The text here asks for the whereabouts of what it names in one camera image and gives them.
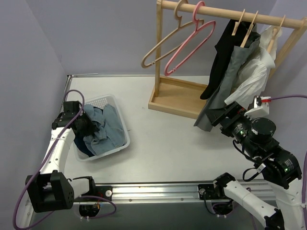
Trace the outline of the black garment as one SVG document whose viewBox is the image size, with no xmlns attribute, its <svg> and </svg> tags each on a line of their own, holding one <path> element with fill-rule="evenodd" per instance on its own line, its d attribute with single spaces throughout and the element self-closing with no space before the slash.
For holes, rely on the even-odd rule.
<svg viewBox="0 0 307 230">
<path fill-rule="evenodd" d="M 220 40 L 215 45 L 216 56 L 211 68 L 209 83 L 200 96 L 201 100 L 209 99 L 220 85 L 225 71 L 228 68 L 234 46 L 240 46 L 251 24 L 250 22 L 241 22 L 236 35 L 232 36 L 235 21 L 236 20 L 229 21 Z"/>
</svg>

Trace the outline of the beige plastic hanger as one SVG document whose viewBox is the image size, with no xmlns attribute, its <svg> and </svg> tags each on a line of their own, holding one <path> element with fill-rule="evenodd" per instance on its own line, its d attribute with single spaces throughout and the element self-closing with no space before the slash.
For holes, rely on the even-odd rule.
<svg viewBox="0 0 307 230">
<path fill-rule="evenodd" d="M 152 65 L 155 65 L 157 62 L 159 62 L 160 60 L 164 59 L 165 57 L 167 57 L 168 55 L 170 55 L 171 53 L 173 53 L 175 50 L 177 50 L 180 46 L 176 46 L 175 48 L 171 49 L 170 51 L 168 51 L 167 53 L 165 53 L 164 55 L 160 55 L 158 56 L 158 51 L 161 51 L 161 46 L 162 44 L 167 41 L 169 38 L 171 38 L 173 35 L 175 35 L 176 33 L 178 33 L 180 30 L 190 26 L 193 24 L 193 21 L 187 22 L 185 24 L 182 24 L 182 16 L 178 15 L 178 11 L 179 8 L 183 5 L 183 4 L 188 4 L 189 2 L 187 0 L 180 0 L 176 6 L 175 9 L 173 11 L 174 13 L 174 18 L 177 21 L 177 27 L 176 29 L 174 29 L 173 31 L 171 31 L 168 35 L 166 35 L 164 38 L 162 38 L 162 24 L 163 24 L 163 9 L 162 9 L 162 0 L 159 0 L 156 4 L 156 36 L 157 36 L 157 43 L 156 45 L 143 57 L 142 61 L 141 61 L 141 67 L 143 69 L 146 69 Z M 147 58 L 153 53 L 156 52 L 156 58 L 154 61 L 150 62 L 149 64 L 146 64 L 146 60 Z"/>
</svg>

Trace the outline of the pink plastic hanger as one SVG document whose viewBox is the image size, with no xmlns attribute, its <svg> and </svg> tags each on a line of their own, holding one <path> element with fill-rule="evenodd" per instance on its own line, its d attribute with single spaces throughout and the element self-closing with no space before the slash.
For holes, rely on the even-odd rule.
<svg viewBox="0 0 307 230">
<path fill-rule="evenodd" d="M 194 28 L 193 32 L 186 38 L 186 40 L 179 46 L 179 48 L 176 50 L 175 54 L 167 62 L 165 69 L 164 69 L 164 75 L 166 77 L 170 76 L 175 71 L 177 71 L 212 36 L 212 34 L 215 30 L 215 27 L 216 27 L 216 21 L 212 20 L 212 21 L 205 22 L 204 20 L 197 18 L 197 13 L 198 13 L 200 7 L 205 7 L 205 6 L 206 6 L 206 4 L 203 0 L 199 1 L 196 4 L 196 6 L 195 6 L 195 8 L 192 12 L 192 23 L 195 25 L 195 28 Z M 191 42 L 191 40 L 194 37 L 196 37 L 201 31 L 206 29 L 207 27 L 211 28 L 209 34 L 184 59 L 182 59 L 176 66 L 174 66 L 172 69 L 169 69 L 169 67 L 171 66 L 173 61 L 176 60 L 177 56 L 184 50 L 184 48 Z"/>
</svg>

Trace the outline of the light blue denim jacket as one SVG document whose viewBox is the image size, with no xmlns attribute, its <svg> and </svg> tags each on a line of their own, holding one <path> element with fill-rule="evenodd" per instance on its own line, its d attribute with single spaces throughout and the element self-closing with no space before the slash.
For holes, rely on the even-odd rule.
<svg viewBox="0 0 307 230">
<path fill-rule="evenodd" d="M 92 154 L 98 156 L 126 143 L 124 129 L 115 107 L 106 104 L 100 109 L 86 104 L 84 111 L 96 127 L 92 135 L 83 138 Z"/>
</svg>

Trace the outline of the dark blue denim skirt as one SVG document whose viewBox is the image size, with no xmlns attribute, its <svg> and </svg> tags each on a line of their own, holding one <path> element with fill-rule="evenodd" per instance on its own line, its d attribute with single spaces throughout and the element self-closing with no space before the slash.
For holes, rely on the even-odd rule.
<svg viewBox="0 0 307 230">
<path fill-rule="evenodd" d="M 75 137 L 74 139 L 74 143 L 76 145 L 76 147 L 85 155 L 87 155 L 88 157 L 93 157 L 94 154 L 92 154 L 92 152 L 87 148 L 84 140 L 82 137 Z"/>
</svg>

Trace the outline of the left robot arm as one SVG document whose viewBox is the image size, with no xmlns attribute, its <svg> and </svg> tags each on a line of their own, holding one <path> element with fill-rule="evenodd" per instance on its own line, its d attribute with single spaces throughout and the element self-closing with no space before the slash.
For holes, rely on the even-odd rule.
<svg viewBox="0 0 307 230">
<path fill-rule="evenodd" d="M 63 173 L 69 150 L 72 147 L 85 149 L 83 138 L 97 130 L 81 105 L 79 101 L 64 103 L 63 112 L 52 123 L 42 168 L 37 175 L 27 176 L 25 184 L 36 213 L 70 209 L 79 197 L 86 201 L 96 197 L 97 189 L 91 176 L 69 179 Z"/>
</svg>

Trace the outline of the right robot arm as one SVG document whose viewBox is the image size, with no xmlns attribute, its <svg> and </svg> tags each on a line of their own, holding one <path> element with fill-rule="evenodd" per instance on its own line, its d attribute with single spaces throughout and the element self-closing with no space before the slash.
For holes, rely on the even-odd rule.
<svg viewBox="0 0 307 230">
<path fill-rule="evenodd" d="M 272 188 L 277 206 L 267 204 L 245 189 L 235 177 L 224 173 L 213 182 L 217 197 L 241 205 L 267 230 L 305 230 L 307 228 L 306 171 L 301 170 L 295 155 L 283 149 L 273 138 L 276 125 L 265 117 L 251 118 L 234 102 L 206 113 L 212 126 L 233 138 L 233 145 Z"/>
</svg>

